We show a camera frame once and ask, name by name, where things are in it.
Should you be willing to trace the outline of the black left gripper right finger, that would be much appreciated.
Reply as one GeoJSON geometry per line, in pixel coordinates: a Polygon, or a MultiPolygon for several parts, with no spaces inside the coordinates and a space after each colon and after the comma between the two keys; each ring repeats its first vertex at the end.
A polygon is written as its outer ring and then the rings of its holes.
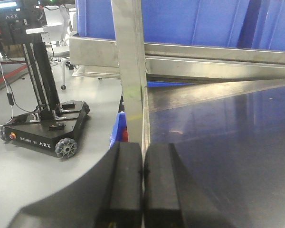
{"type": "Polygon", "coordinates": [[[173,144],[151,144],[144,161],[147,228],[232,228],[191,177],[173,144]]]}

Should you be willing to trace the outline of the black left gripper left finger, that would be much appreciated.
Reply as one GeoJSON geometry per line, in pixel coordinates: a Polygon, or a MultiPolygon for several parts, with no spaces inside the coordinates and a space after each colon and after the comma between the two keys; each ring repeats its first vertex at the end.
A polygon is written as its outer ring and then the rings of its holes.
{"type": "Polygon", "coordinates": [[[21,208],[11,221],[11,227],[139,228],[142,169],[139,144],[116,142],[78,180],[21,208]]]}

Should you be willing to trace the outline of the black ARX mobile robot base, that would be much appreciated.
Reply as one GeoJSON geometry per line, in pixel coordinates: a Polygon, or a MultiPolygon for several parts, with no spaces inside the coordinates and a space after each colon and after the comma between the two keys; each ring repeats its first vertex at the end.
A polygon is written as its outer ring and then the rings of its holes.
{"type": "Polygon", "coordinates": [[[84,101],[60,102],[42,34],[52,29],[48,12],[65,9],[66,0],[0,0],[0,43],[20,45],[28,67],[37,106],[13,116],[0,128],[4,141],[17,141],[54,152],[67,159],[90,109],[84,101]]]}

